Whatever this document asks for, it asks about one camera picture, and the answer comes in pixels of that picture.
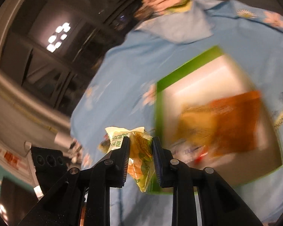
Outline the green yellow snack packet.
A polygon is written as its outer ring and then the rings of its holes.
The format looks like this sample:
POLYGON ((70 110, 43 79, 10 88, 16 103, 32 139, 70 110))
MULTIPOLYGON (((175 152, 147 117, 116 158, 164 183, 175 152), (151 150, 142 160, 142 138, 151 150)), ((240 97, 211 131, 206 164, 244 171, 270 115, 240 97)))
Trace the green yellow snack packet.
POLYGON ((137 127, 132 130, 107 127, 105 131, 110 140, 108 151, 119 149, 125 137, 130 139, 128 174, 135 180, 140 191, 146 192, 155 172, 152 136, 144 127, 137 127))

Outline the orange snack packet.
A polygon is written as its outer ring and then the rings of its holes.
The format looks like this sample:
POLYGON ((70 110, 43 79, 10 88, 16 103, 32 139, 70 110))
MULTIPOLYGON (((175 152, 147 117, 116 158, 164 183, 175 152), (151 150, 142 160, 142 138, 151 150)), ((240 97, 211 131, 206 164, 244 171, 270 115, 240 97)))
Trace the orange snack packet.
POLYGON ((244 153, 256 149, 255 132, 261 108, 257 90, 209 103, 215 111, 217 129, 213 136, 214 156, 244 153))

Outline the red white blue snack packet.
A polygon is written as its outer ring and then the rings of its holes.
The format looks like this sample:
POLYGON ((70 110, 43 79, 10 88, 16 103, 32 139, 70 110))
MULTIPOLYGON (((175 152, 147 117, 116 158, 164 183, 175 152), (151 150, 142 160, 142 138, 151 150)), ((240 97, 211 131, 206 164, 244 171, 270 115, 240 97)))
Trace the red white blue snack packet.
POLYGON ((170 148, 173 157, 189 166, 199 165, 208 155, 204 146, 193 146, 186 143, 177 144, 170 148))

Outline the yellow brown snack packet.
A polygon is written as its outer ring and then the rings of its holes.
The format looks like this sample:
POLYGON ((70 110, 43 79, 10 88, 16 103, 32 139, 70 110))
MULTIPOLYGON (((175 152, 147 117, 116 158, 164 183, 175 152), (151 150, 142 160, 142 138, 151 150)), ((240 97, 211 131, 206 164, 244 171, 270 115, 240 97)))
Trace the yellow brown snack packet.
POLYGON ((209 146, 217 129, 215 111, 208 105, 185 108, 179 115, 175 137, 193 146, 209 146))

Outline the green rimmed cardboard box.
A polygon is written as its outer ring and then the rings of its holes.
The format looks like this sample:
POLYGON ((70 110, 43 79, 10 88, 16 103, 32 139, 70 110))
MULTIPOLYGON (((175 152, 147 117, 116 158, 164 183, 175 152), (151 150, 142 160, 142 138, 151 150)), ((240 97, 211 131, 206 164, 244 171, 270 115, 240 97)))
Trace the green rimmed cardboard box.
POLYGON ((156 84, 155 134, 191 168, 211 167, 236 187, 283 166, 283 145, 261 91, 220 47, 156 84))

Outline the light blue floral tablecloth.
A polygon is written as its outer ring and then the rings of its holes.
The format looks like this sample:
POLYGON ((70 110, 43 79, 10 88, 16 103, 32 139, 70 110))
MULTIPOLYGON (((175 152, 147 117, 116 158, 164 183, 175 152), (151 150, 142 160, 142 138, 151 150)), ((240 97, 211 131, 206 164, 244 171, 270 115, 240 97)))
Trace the light blue floral tablecloth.
MULTIPOLYGON (((186 12, 142 22, 105 54, 70 119, 71 136, 83 148, 81 168, 109 152, 107 127, 144 127, 153 139, 157 82, 214 46, 261 91, 283 145, 283 16, 234 0, 192 0, 186 12)), ((283 166, 233 188, 261 222, 283 213, 283 166)), ((155 172, 141 192, 129 174, 122 189, 110 192, 111 224, 170 225, 172 192, 160 188, 155 172)))

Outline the white wall device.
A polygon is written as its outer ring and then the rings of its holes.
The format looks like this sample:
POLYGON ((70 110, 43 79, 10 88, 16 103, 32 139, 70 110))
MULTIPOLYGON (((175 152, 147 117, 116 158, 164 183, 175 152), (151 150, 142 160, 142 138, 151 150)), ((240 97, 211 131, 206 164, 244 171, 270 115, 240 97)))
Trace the white wall device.
POLYGON ((31 142, 29 142, 29 141, 25 141, 25 142, 24 142, 24 150, 25 150, 26 152, 29 152, 30 149, 31 149, 31 147, 32 147, 32 143, 31 143, 31 142))

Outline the dark window frame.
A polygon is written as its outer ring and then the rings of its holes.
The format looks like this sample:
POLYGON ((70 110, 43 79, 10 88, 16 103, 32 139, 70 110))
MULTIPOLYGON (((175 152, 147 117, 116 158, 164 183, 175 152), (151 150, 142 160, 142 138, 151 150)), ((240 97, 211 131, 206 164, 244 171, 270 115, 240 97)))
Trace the dark window frame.
POLYGON ((0 71, 70 116, 108 50, 137 24, 142 0, 24 0, 7 32, 0 71))

